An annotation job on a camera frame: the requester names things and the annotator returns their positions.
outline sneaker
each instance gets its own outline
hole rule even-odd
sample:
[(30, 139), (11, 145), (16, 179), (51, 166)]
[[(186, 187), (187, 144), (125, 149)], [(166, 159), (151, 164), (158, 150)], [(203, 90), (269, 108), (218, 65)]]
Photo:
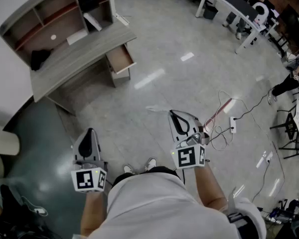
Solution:
[(225, 21), (224, 23), (223, 23), (223, 27), (228, 27), (229, 26), (229, 23), (227, 22), (227, 21)]
[(268, 104), (271, 105), (271, 100), (274, 99), (275, 102), (277, 102), (277, 97), (273, 95), (273, 93), (270, 91), (268, 95)]
[(130, 165), (125, 165), (123, 169), (124, 169), (124, 173), (136, 174), (136, 172), (134, 172), (133, 168)]
[(146, 164), (145, 171), (150, 171), (153, 167), (156, 167), (156, 158), (151, 157)]
[(241, 33), (236, 33), (236, 38), (237, 38), (238, 40), (240, 40), (240, 39), (241, 39)]

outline black pants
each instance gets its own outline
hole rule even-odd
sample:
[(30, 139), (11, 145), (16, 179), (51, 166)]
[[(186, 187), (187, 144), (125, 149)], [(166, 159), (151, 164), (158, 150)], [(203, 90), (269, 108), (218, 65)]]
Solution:
[[(170, 170), (169, 168), (165, 167), (165, 166), (156, 166), (156, 167), (153, 167), (150, 171), (146, 171), (144, 173), (169, 173), (169, 174), (172, 174), (172, 175), (175, 175), (179, 178), (179, 176), (177, 175), (177, 173), (173, 170)], [(126, 179), (126, 178), (129, 178), (131, 176), (134, 176), (133, 173), (124, 173), (124, 174), (121, 174), (119, 177), (117, 177), (113, 183), (113, 187), (118, 184), (120, 181)]]
[(293, 90), (299, 87), (299, 82), (295, 80), (294, 78), (291, 78), (290, 75), (287, 76), (287, 78), (280, 84), (276, 85), (273, 89), (273, 95), (279, 96), (282, 93)]

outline wooden shelf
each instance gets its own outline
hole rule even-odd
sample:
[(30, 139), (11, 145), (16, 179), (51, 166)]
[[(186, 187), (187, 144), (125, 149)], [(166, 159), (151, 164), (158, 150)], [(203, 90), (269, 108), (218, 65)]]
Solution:
[(49, 25), (50, 23), (52, 23), (53, 21), (57, 20), (59, 17), (63, 16), (64, 14), (76, 9), (78, 7), (78, 5), (76, 4), (76, 2), (70, 3), (69, 5), (67, 5), (66, 7), (58, 10), (57, 12), (55, 12), (54, 14), (52, 14), (51, 16), (47, 17), (46, 19), (43, 20), (43, 24), (44, 26)]
[(18, 51), (26, 42), (28, 42), (34, 35), (40, 32), (43, 28), (57, 20), (58, 18), (62, 17), (63, 15), (67, 14), (68, 12), (78, 8), (76, 2), (73, 2), (66, 7), (58, 10), (51, 16), (47, 17), (43, 20), (43, 26), (39, 23), (33, 29), (31, 29), (27, 34), (25, 34), (20, 40), (18, 40), (15, 44), (15, 50)]

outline power strip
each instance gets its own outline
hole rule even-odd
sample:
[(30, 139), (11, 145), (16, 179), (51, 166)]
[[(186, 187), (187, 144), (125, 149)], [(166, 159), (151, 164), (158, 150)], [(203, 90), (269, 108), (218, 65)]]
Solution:
[(235, 117), (230, 117), (229, 118), (230, 132), (231, 133), (236, 133), (236, 121), (234, 119), (235, 119)]

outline white box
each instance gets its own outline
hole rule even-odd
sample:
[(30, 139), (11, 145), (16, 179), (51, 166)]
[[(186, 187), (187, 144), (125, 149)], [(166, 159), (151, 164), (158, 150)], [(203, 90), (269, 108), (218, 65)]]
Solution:
[(170, 151), (177, 169), (205, 166), (205, 145), (195, 144)]
[(71, 171), (75, 191), (82, 193), (104, 191), (106, 174), (100, 167)]

